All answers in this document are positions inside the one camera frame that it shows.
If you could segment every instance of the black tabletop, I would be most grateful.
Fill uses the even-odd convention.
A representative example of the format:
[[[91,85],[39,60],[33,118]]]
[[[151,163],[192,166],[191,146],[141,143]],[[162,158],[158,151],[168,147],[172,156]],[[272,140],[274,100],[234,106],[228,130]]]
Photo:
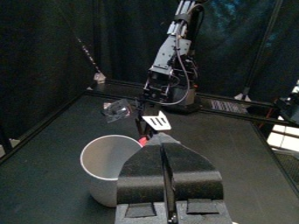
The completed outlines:
[[[135,118],[107,123],[105,98],[83,95],[0,165],[0,223],[113,223],[115,209],[89,196],[80,152],[91,140],[137,139]],[[254,125],[219,115],[167,114],[171,136],[216,166],[239,224],[299,223],[299,200]]]

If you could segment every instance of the black curtain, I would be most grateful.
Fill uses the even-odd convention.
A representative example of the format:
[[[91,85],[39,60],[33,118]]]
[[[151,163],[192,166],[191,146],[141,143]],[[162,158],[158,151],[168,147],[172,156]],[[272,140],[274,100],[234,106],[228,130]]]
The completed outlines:
[[[91,1],[0,2],[0,121],[17,138],[92,82]]]
[[[246,86],[276,1],[210,0],[196,45],[199,91],[235,96]],[[97,63],[105,76],[145,83],[166,40],[178,1],[103,0],[97,16]],[[272,101],[292,90],[298,71],[298,3],[286,0],[266,41],[248,96]]]

